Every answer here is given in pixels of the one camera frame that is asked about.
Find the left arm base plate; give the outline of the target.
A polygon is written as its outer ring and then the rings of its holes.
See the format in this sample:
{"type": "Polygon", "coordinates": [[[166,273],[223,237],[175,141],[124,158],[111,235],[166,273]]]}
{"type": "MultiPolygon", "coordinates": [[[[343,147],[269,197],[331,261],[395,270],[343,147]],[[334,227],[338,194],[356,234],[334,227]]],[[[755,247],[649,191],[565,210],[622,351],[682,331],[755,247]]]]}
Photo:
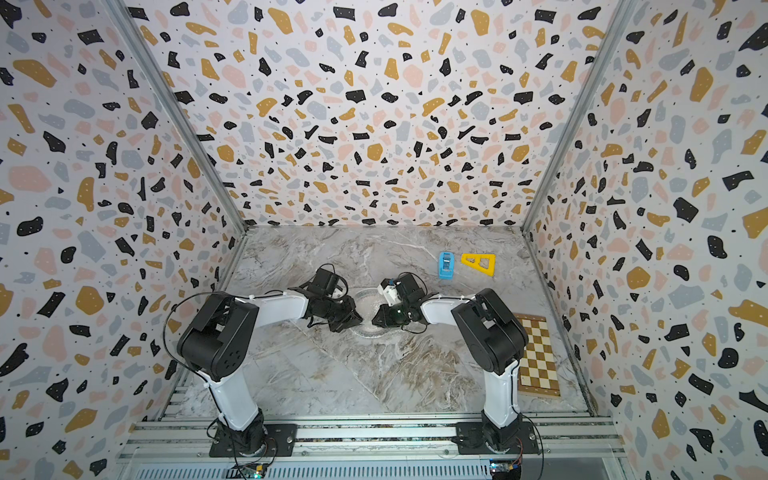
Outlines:
{"type": "Polygon", "coordinates": [[[209,450],[212,458],[256,460],[258,457],[290,457],[297,438],[298,426],[292,423],[259,424],[244,431],[216,422],[216,432],[209,450]]]}

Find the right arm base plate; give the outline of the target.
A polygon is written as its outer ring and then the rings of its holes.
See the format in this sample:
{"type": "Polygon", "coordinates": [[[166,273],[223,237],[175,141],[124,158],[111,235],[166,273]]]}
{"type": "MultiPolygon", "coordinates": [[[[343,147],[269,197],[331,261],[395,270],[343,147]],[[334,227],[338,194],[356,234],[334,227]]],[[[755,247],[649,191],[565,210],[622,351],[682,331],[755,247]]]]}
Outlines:
{"type": "Polygon", "coordinates": [[[518,421],[498,428],[490,422],[460,422],[451,441],[461,455],[539,454],[540,445],[534,426],[518,421]]]}

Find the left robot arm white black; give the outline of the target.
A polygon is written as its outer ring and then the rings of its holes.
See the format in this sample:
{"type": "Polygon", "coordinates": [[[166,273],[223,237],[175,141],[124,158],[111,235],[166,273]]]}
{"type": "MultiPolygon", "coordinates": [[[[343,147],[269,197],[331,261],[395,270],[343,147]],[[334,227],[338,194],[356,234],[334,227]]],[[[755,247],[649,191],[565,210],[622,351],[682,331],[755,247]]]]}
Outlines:
{"type": "Polygon", "coordinates": [[[254,330],[298,319],[326,325],[334,333],[362,322],[346,280],[320,267],[309,281],[287,290],[259,296],[211,293],[178,341],[183,364],[211,393],[219,442],[234,454],[252,455],[267,441],[263,412],[242,368],[254,330]]]}

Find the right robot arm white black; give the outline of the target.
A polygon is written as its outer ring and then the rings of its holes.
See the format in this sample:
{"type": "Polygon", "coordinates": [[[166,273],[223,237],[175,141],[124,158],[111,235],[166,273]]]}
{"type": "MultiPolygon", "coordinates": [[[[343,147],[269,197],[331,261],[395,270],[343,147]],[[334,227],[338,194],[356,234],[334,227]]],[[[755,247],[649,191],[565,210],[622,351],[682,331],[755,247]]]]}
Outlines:
{"type": "Polygon", "coordinates": [[[412,323],[426,327],[453,325],[484,371],[480,438],[465,444],[499,453],[515,446],[523,428],[517,382],[528,335],[501,297],[490,288],[471,296],[431,295],[411,272],[382,280],[377,291],[385,303],[372,320],[375,326],[403,329],[412,323]]]}

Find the blue tape dispenser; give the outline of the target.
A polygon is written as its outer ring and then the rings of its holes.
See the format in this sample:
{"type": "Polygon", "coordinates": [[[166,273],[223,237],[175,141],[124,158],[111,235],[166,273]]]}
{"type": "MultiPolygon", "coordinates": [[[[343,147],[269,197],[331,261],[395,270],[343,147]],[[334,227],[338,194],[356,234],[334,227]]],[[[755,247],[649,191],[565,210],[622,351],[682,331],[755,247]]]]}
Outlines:
{"type": "Polygon", "coordinates": [[[452,252],[443,251],[438,257],[438,277],[441,280],[452,280],[455,270],[455,257],[452,252]]]}

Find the clear bubble wrap sheet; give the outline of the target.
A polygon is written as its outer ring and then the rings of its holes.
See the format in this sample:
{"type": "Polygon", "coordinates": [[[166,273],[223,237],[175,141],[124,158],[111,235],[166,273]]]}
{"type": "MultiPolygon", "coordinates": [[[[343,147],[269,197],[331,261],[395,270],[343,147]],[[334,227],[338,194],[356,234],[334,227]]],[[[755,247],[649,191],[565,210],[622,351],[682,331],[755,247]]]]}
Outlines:
{"type": "MultiPolygon", "coordinates": [[[[402,272],[418,275],[446,296],[498,288],[499,281],[468,268],[452,280],[437,276],[438,249],[422,245],[300,240],[251,240],[229,289],[260,294],[306,281],[331,263],[350,285],[376,288],[402,272]]],[[[267,417],[352,414],[470,413],[484,403],[483,372],[459,330],[446,324],[394,328],[366,339],[350,329],[331,332],[295,320],[255,330],[243,363],[251,396],[267,417]]]]}

